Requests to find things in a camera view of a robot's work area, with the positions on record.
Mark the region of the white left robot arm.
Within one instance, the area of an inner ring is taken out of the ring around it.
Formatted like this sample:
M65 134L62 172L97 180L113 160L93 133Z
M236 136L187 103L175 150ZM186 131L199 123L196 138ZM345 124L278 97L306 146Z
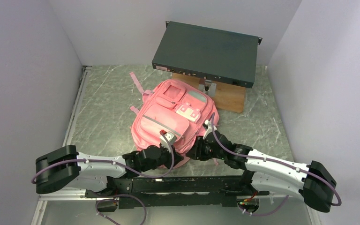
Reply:
M183 164L184 157L173 147L151 145L116 157L93 156L67 145L40 156L35 161L36 174L31 179L38 194L49 194L63 188L88 189L112 196L114 179L147 177L146 171L165 167L170 172Z

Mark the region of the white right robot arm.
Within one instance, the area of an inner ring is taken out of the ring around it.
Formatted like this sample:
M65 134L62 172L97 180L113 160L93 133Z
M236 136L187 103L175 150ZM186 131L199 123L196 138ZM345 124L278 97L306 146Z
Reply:
M250 146L230 142L218 131L198 136L186 154L193 160L221 159L232 169L244 171L240 190L250 195L254 191L269 191L301 199L310 208L328 213L340 206L336 181L325 166L317 161L295 163L269 156Z

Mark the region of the pink student backpack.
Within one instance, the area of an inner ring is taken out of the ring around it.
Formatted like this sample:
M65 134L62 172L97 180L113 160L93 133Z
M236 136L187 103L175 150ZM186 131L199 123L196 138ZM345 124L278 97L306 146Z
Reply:
M130 77L142 94L140 109L132 106L136 114L131 134L137 150L160 144L160 131L175 135L174 148L183 160L174 166L178 168L189 161L186 153L193 147L197 136L205 134L203 124L214 117L219 121L216 105L211 97L176 79L167 79L153 90L144 90L136 75Z

